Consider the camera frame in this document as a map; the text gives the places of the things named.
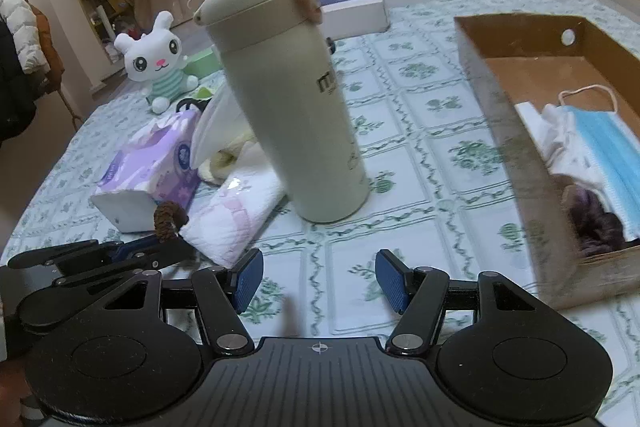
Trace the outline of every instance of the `rabbit ear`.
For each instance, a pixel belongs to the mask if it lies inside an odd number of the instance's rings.
[[[158,17],[156,17],[156,22],[154,22],[154,29],[160,28],[163,30],[168,30],[171,27],[171,23],[173,21],[174,16],[171,15],[171,12],[160,12],[158,14]]]
[[[136,41],[126,33],[120,33],[113,41],[113,45],[118,51],[127,53],[133,46],[134,42]]]

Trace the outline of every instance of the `floral tablecloth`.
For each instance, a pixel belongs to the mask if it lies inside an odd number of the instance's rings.
[[[334,63],[372,195],[356,214],[331,225],[306,223],[286,200],[277,207],[255,240],[265,256],[264,279],[242,316],[256,339],[384,339],[398,317],[375,280],[373,259],[380,248],[409,266],[431,265],[456,279],[475,279],[491,269],[535,290],[510,182],[458,63],[453,26],[455,15],[516,10],[586,16],[640,55],[638,25],[594,0],[438,0],[391,10],[385,33],[338,42]],[[221,80],[222,73],[214,74],[206,84]],[[121,238],[89,196],[116,150],[151,118],[138,92],[99,107],[31,201],[2,260],[47,245]],[[214,190],[202,184],[191,209]],[[183,277],[209,264],[194,259],[164,272]],[[614,383],[601,420],[640,425],[638,296],[566,316],[613,360]],[[192,317],[175,320],[195,334]],[[469,313],[448,314],[444,336],[470,322]]]

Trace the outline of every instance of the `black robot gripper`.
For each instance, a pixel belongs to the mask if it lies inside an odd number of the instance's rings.
[[[401,314],[377,337],[262,338],[238,314],[262,254],[189,280],[144,269],[40,335],[26,377],[44,427],[596,427],[612,378],[587,333],[495,272],[450,280],[388,250],[376,279]],[[167,324],[193,310],[202,344]],[[472,325],[438,344],[447,311]]]

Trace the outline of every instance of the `white cylinder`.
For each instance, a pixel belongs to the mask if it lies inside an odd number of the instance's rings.
[[[295,0],[206,0],[194,17],[300,216],[329,223],[369,194],[358,144],[318,27]]]

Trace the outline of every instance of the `bunny toy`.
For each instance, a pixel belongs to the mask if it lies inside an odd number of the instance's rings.
[[[121,33],[113,43],[124,54],[129,78],[135,82],[149,82],[145,96],[156,114],[166,111],[172,100],[195,89],[199,83],[196,76],[182,70],[187,57],[180,56],[182,43],[169,30],[173,21],[174,16],[169,12],[160,12],[149,35],[143,34],[140,40],[135,40]]]

